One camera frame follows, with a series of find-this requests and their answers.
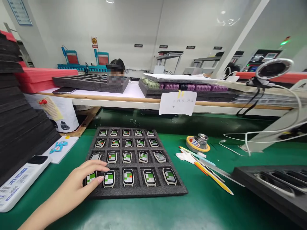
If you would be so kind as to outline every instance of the label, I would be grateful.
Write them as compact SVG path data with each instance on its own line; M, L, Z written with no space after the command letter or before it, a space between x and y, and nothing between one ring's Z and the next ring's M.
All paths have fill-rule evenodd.
M92 40L92 47L98 48L97 37L91 37L91 40Z
M8 202L19 189L22 189L23 185L26 185L27 179L31 177L31 173L34 171L35 167L25 165L0 187L0 206Z

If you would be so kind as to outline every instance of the black tray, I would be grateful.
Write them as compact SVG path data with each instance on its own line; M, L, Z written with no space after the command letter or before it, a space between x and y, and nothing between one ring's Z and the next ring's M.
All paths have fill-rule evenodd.
M173 89L150 89L144 84L142 80L138 81L138 85L146 98L161 99L162 93L178 92ZM197 101L211 101L211 102L231 102L235 97L235 92L197 92Z
M276 188L271 187L262 180L258 179L255 174L264 173L270 175L277 173L279 177L289 178L285 172L307 172L305 165L282 165L282 166L251 166L251 167L235 167L232 176L240 183L245 185L253 193L264 199L267 203L275 207L277 210L285 214L292 221L296 222L303 229L307 229L307 193L286 184L284 180L276 178L283 185L291 187L295 193L295 197L288 196Z
M83 74L67 77L53 77L56 86L72 87L108 93L123 93L128 85L129 77L125 77L123 85L108 85L107 76L102 74Z
M107 136L99 136L100 130L107 130ZM118 130L117 136L110 136L112 129ZM123 136L122 131L127 129L130 131L130 136ZM117 162L115 164L108 164L110 170L115 171L115 185L113 188L104 188L103 185L99 185L91 194L90 198L94 199L109 199L109 198L131 198L131 197L154 197L154 196L179 196L188 193L188 190L184 186L178 172L173 166L173 163L167 154L157 132L153 130L154 136L147 136L145 129L140 129L143 131L142 136L136 136L135 131L138 129L132 128L119 128L119 127L99 127L96 131L95 137L91 143L89 153L86 160L90 159L93 152L101 152L101 160L106 161L107 153L110 151L117 152ZM105 139L106 143L102 148L95 148L96 141L98 139ZM118 148L111 147L112 139L119 139L120 146ZM123 147L123 140L132 139L133 146L131 148ZM136 146L137 139L145 140L145 147L140 148ZM153 148L149 145L149 139L156 139L159 147ZM132 153L132 161L130 164L122 162L122 154L124 151L129 151ZM148 163L139 163L138 153L139 151L148 152ZM153 156L153 151L161 151L166 157L167 162L159 163ZM163 174L162 168L171 168L177 179L177 185L167 185ZM122 183L122 171L123 169L132 169L134 172L134 185L133 187L124 187ZM152 169L155 174L157 181L156 187L147 187L144 182L143 170Z

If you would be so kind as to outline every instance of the person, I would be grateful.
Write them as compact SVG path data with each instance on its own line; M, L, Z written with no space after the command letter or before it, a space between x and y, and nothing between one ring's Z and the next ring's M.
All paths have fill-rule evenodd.
M83 179L94 171L107 172L107 163L101 160L88 160L75 168L61 186L40 205L19 227L19 230L41 230L66 215L103 181L104 176L95 178L83 187Z

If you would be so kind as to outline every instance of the red foam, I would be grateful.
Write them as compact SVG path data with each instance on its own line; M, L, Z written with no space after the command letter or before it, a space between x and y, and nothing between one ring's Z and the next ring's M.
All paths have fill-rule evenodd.
M5 32L3 30L0 30L0 32L6 36L7 40L13 41L13 42L17 42L16 39L14 38L14 35L12 33L9 32Z
M77 70L23 68L24 73L14 73L20 83L20 89L24 93L37 93L56 87L52 77L64 77L78 75Z
M251 79L252 77L255 76L255 73L254 72L238 72L236 75L240 76L240 79ZM306 78L307 78L307 72L289 72L280 77L270 79L270 81L295 84L299 80L306 79Z

